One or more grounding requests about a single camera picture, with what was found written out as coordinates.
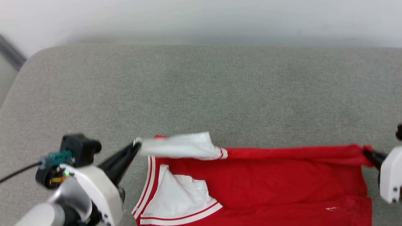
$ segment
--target white sleeve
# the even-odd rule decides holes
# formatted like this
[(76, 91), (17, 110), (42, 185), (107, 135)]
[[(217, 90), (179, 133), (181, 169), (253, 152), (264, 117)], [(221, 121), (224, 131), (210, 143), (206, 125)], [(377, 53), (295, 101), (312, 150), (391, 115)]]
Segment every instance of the white sleeve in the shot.
[(165, 158), (196, 158), (214, 160), (226, 158), (227, 150), (212, 144), (209, 132), (182, 134), (167, 139), (142, 140), (140, 155)]

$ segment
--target black cable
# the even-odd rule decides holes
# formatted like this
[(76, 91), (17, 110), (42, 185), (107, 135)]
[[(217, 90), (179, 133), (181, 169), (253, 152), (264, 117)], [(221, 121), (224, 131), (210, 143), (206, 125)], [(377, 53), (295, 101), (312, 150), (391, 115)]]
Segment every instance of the black cable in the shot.
[(26, 170), (29, 170), (29, 169), (31, 169), (31, 168), (33, 168), (33, 167), (35, 167), (35, 166), (39, 166), (39, 165), (41, 165), (41, 164), (42, 164), (42, 162), (37, 162), (37, 163), (34, 163), (34, 164), (29, 165), (29, 166), (27, 166), (27, 167), (24, 167), (24, 168), (22, 168), (22, 169), (20, 169), (20, 170), (18, 170), (18, 171), (15, 171), (14, 173), (12, 173), (12, 174), (10, 174), (10, 175), (8, 175), (8, 176), (6, 176), (6, 177), (4, 177), (4, 178), (1, 178), (0, 184), (3, 183), (3, 182), (5, 182), (6, 180), (10, 179), (11, 177), (13, 177), (13, 176), (15, 176), (15, 175), (18, 175), (18, 174), (20, 174), (20, 173), (22, 173), (22, 172), (24, 172), (24, 171), (26, 171)]

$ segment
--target gray cushion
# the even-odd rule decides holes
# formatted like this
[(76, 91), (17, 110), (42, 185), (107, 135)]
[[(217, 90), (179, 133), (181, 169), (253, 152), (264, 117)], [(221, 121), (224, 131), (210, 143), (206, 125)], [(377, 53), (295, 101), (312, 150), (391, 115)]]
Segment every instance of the gray cushion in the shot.
[[(41, 51), (0, 110), (0, 176), (58, 151), (67, 133), (101, 141), (100, 162), (135, 137), (210, 131), (216, 145), (399, 145), (402, 51), (287, 47), (70, 45)], [(402, 225), (364, 168), (373, 225)], [(136, 158), (121, 186), (130, 212), (146, 177)], [(30, 170), (0, 185), (1, 225), (51, 192)]]

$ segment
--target red fabric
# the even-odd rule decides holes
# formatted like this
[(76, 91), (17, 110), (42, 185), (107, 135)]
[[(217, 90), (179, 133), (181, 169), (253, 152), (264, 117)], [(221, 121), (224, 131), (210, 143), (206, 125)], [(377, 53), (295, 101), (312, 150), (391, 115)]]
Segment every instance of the red fabric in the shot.
[[(223, 205), (186, 226), (370, 226), (361, 165), (372, 165), (364, 148), (227, 148), (223, 160), (156, 158), (156, 174), (166, 164), (172, 174), (205, 180), (209, 195)], [(147, 202), (157, 183), (149, 185)]]

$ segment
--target red and white jersey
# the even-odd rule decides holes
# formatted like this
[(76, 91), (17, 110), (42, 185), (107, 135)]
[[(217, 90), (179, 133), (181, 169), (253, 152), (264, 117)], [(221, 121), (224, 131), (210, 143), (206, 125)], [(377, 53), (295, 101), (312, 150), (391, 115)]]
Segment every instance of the red and white jersey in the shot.
[(155, 226), (371, 226), (364, 149), (218, 148), (208, 133), (144, 141), (148, 177), (132, 214)]

